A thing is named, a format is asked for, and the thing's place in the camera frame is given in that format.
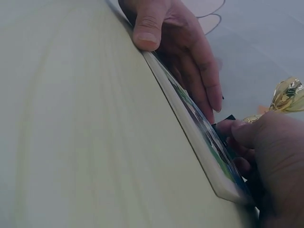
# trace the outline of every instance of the photo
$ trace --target photo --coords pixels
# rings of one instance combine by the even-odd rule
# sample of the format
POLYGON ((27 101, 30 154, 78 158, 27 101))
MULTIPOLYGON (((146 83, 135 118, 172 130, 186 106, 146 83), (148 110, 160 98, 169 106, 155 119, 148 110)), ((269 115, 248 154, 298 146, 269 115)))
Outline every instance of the photo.
POLYGON ((180 86, 180 84, 171 75, 171 73, 161 63, 160 66, 166 74, 176 94, 183 102, 189 115, 191 116, 194 123, 201 132, 201 135, 205 140, 206 144, 208 145, 212 156, 216 160, 218 167, 223 171, 224 175, 228 179, 238 185, 245 192, 248 192, 248 189, 241 176, 239 175, 238 170, 236 169, 233 161, 229 157, 226 148, 216 135, 215 131, 213 130, 212 126, 207 121, 201 110, 196 106, 196 104, 189 97, 187 91, 180 86))

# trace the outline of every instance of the gold foil ribbon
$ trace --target gold foil ribbon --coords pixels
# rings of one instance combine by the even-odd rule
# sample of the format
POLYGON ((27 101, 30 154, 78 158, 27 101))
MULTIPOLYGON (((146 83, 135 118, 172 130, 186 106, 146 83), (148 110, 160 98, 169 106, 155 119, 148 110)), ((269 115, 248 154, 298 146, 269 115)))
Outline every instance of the gold foil ribbon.
MULTIPOLYGON (((296 113, 304 111, 304 86, 299 79, 290 77, 280 82, 274 92, 271 105, 267 111, 275 111, 281 113, 296 113)), ((253 123, 257 121, 264 113, 253 115, 245 118, 243 121, 253 123)))

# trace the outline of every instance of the wood grain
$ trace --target wood grain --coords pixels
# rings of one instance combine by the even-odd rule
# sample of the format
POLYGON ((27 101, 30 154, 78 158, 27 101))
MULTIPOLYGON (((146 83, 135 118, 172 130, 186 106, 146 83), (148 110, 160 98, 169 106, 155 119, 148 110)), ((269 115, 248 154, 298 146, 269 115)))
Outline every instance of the wood grain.
POLYGON ((105 2, 48 1, 2 27, 0 70, 1 227, 255 221, 253 210, 216 197, 105 2))

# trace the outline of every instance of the knuckle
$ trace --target knuckle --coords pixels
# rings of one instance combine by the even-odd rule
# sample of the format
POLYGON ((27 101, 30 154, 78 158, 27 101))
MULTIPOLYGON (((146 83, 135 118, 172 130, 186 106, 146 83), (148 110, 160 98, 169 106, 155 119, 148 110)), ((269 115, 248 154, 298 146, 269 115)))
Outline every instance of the knuckle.
POLYGON ((157 23, 157 19, 151 16, 144 16, 139 24, 139 26, 147 27, 150 29, 161 30, 160 26, 157 23))

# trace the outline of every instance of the fingernail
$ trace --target fingernail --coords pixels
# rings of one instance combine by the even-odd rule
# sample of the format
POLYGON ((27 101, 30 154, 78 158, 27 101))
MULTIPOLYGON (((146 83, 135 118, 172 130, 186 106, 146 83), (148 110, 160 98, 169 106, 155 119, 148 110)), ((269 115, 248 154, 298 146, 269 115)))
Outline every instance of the fingernail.
POLYGON ((152 33, 148 33, 148 32, 140 33, 137 38, 139 40, 150 41, 150 42, 153 42, 155 44, 158 43, 158 40, 157 40, 156 36, 154 36, 152 33))
POLYGON ((232 124, 232 126, 231 127, 233 127, 233 128, 239 128, 239 127, 241 127, 241 126, 243 126, 243 125, 246 125, 247 123, 246 122, 244 122, 244 121, 240 121, 240 120, 234 120, 234 122, 233 122, 233 124, 232 124))

